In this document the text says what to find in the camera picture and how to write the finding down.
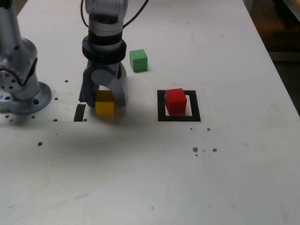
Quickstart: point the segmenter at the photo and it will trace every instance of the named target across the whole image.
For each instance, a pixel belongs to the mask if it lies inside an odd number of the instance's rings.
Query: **cube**
[[[98,90],[95,108],[98,116],[113,116],[115,114],[113,93],[110,90]]]
[[[129,52],[129,58],[131,68],[135,73],[148,70],[148,57],[143,49]]]
[[[187,101],[187,97],[181,88],[165,91],[165,106],[170,115],[184,113]]]

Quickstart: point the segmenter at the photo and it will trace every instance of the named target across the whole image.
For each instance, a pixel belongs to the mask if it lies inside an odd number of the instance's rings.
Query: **robotic arm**
[[[36,76],[37,53],[21,38],[13,0],[0,0],[0,113],[35,113],[51,101],[50,88]]]
[[[99,86],[110,89],[115,103],[127,102],[127,74],[121,61],[126,55],[122,40],[123,23],[128,0],[86,0],[89,16],[89,35],[83,39],[82,52],[89,60],[83,73],[80,102],[95,106]]]

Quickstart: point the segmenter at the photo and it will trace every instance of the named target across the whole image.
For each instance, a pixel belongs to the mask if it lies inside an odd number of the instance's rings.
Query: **table surface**
[[[142,4],[129,1],[126,21]],[[150,67],[123,60],[126,115],[87,107],[73,122],[79,5],[30,0],[18,16],[59,99],[34,119],[0,116],[0,224],[298,225],[300,119],[243,2],[151,0],[123,32]],[[173,88],[196,91],[202,122],[158,122],[157,90]]]

